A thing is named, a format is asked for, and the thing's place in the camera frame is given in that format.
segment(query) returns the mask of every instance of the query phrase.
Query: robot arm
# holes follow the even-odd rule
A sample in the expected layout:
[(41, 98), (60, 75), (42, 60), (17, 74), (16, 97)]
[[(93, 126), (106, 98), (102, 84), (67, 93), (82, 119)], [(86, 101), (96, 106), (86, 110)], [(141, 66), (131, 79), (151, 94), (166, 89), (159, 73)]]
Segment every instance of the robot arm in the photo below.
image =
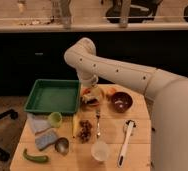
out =
[(98, 57), (87, 38), (70, 47), (65, 60), (86, 86), (96, 84), (100, 76), (152, 100), (151, 170), (188, 171), (188, 78)]
[(154, 67), (98, 57), (94, 43), (88, 38), (82, 38), (70, 47), (64, 58), (68, 65), (76, 69), (83, 85), (96, 84), (99, 76), (139, 92), (152, 101), (166, 85), (185, 78)]

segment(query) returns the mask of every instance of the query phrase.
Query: floor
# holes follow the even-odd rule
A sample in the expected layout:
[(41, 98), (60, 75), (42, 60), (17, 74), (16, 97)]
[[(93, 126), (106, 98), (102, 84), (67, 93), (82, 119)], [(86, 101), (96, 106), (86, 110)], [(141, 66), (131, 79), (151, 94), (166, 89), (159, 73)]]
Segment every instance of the floor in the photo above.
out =
[(11, 154), (11, 158), (7, 162), (0, 161), (0, 171), (9, 171), (26, 120), (26, 113), (23, 111), (26, 97), (15, 97), (15, 99), (13, 100), (12, 97), (0, 98), (0, 113), (14, 109), (19, 115), (16, 120), (12, 120), (9, 116), (0, 120), (0, 147)]

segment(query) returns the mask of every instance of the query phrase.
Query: green tray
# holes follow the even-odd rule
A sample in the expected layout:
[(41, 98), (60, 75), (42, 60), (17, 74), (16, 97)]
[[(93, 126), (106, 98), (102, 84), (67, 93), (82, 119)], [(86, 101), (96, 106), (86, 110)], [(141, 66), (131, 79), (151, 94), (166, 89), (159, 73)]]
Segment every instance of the green tray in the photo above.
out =
[(77, 112), (80, 101), (80, 83), (78, 80), (35, 81), (24, 110), (33, 114), (60, 112), (73, 115)]

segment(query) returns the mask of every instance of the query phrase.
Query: white cup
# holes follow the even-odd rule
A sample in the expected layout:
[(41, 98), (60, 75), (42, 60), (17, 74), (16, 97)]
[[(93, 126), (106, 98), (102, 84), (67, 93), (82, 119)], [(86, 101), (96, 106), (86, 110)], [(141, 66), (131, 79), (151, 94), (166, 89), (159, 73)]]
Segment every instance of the white cup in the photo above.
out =
[(99, 162), (104, 162), (109, 158), (109, 146), (101, 140), (97, 140), (91, 147), (91, 155)]

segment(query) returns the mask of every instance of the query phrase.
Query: small bowl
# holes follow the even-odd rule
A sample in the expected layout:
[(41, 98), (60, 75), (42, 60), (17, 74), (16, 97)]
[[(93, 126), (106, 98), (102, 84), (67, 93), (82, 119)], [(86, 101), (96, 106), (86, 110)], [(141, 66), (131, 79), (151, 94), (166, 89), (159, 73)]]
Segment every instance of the small bowl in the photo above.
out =
[(111, 96), (111, 105), (118, 113), (124, 113), (132, 104), (133, 99), (125, 92), (116, 92)]

